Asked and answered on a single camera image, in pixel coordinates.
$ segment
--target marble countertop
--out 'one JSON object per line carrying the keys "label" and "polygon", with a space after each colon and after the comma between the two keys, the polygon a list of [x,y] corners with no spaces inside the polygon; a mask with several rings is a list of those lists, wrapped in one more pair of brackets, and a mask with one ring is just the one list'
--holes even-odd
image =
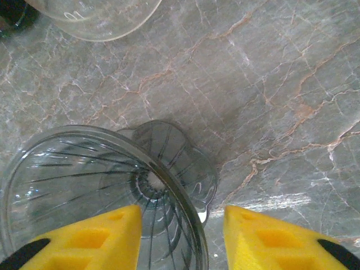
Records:
{"label": "marble countertop", "polygon": [[0,171],[34,133],[181,125],[217,164],[210,269],[227,269],[223,207],[339,239],[360,255],[359,0],[163,0],[107,43],[41,18],[0,41]]}

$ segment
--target dark glass object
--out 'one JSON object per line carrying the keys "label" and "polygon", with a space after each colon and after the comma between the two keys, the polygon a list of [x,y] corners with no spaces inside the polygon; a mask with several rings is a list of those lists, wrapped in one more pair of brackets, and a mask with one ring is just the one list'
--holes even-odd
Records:
{"label": "dark glass object", "polygon": [[34,24],[39,12],[24,0],[0,0],[0,37]]}

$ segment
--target gray marble surface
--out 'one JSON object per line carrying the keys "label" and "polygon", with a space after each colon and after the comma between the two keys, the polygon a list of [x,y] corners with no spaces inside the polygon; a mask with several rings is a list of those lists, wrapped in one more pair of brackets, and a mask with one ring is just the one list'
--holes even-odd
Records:
{"label": "gray marble surface", "polygon": [[42,18],[0,41],[0,170],[54,126],[170,119],[220,171],[210,269],[227,269],[226,204],[360,255],[359,46],[359,0],[163,0],[143,27],[107,43]]}

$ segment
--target clear glass bowl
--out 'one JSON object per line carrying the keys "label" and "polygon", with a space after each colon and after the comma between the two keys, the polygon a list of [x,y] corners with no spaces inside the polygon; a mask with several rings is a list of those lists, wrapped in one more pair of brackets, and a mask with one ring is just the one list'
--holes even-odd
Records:
{"label": "clear glass bowl", "polygon": [[[140,146],[119,133],[86,126],[56,128],[32,138],[2,181],[0,225],[6,255],[47,231],[138,204],[143,215],[138,269],[207,269],[197,211],[206,211],[217,175],[205,176],[205,157],[175,136],[178,131],[165,122],[144,124],[132,132],[137,143],[143,142]],[[183,146],[173,148],[179,142]],[[177,153],[175,158],[170,152]],[[195,159],[184,166],[183,155]],[[186,175],[194,177],[192,182]],[[203,192],[208,179],[215,186]]]}
{"label": "clear glass bowl", "polygon": [[87,41],[110,41],[138,29],[161,0],[26,0],[63,31]]}

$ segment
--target yellow foam pad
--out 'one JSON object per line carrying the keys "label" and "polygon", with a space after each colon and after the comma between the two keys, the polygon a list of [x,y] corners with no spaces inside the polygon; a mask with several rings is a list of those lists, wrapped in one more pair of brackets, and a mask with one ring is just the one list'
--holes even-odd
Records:
{"label": "yellow foam pad", "polygon": [[21,270],[136,270],[141,210],[126,206],[47,232],[50,243]]}
{"label": "yellow foam pad", "polygon": [[229,270],[347,270],[317,242],[336,240],[238,206],[225,208],[224,239]]}

